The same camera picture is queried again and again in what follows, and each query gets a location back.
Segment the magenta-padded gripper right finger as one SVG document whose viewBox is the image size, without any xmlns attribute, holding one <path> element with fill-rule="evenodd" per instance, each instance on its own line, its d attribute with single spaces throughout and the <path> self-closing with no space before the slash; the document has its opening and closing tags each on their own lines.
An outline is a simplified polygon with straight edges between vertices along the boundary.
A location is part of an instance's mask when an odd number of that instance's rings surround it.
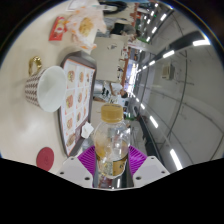
<svg viewBox="0 0 224 224">
<path fill-rule="evenodd" d="M 169 175 L 156 156 L 146 156 L 130 146 L 127 165 L 121 178 L 122 188 L 140 188 Z"/>
</svg>

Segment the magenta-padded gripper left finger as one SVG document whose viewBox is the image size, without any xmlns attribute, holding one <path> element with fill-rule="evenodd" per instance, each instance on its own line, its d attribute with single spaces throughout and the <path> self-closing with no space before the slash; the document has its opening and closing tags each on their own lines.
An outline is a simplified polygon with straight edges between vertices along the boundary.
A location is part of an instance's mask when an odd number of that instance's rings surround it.
<svg viewBox="0 0 224 224">
<path fill-rule="evenodd" d="M 92 188 L 96 170 L 95 147 L 90 146 L 79 156 L 69 157 L 57 172 L 65 180 L 84 188 Z"/>
</svg>

